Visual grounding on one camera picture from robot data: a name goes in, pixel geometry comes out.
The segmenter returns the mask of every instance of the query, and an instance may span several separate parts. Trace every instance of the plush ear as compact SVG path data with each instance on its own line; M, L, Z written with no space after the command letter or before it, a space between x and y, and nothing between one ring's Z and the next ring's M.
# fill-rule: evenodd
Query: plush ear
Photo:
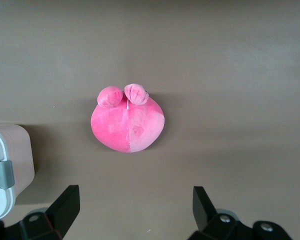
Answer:
M98 105L105 108L117 106L123 98L122 90L117 86L108 86L103 89L97 98Z
M144 87L135 83L125 86L124 94L135 105L145 104L149 99L149 94Z

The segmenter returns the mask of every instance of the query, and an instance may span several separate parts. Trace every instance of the pink stuffed animal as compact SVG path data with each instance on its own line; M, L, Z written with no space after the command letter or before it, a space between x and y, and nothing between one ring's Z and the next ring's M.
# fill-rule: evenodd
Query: pink stuffed animal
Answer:
M95 137L111 149L133 153L149 147L164 128L160 106L139 84L124 91L116 86L103 89L91 116Z

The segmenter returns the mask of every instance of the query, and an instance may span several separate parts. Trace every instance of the metal screw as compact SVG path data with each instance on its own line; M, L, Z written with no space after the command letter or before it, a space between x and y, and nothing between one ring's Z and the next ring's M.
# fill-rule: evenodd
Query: metal screw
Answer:
M230 218L227 215L221 215L220 220L224 223L230 223Z
M272 232L274 229L272 228L272 226L270 226L268 223L261 223L260 227L267 231L267 232Z
M36 220L38 220L39 219L39 216L38 215L33 215L33 216L31 216L30 218L29 218L29 222L34 222L34 221L36 221Z

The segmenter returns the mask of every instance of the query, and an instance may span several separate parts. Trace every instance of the white plastic box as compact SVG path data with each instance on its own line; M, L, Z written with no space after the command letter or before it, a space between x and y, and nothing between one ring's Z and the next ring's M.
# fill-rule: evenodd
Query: white plastic box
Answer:
M28 132L19 125L0 126L0 219L33 181L34 161Z

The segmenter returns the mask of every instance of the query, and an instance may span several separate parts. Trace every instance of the plush body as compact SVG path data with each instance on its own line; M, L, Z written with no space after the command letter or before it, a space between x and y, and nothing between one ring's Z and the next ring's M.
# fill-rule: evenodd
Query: plush body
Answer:
M141 85L103 89L91 116L95 137L111 149L133 153L146 149L160 135L165 117Z

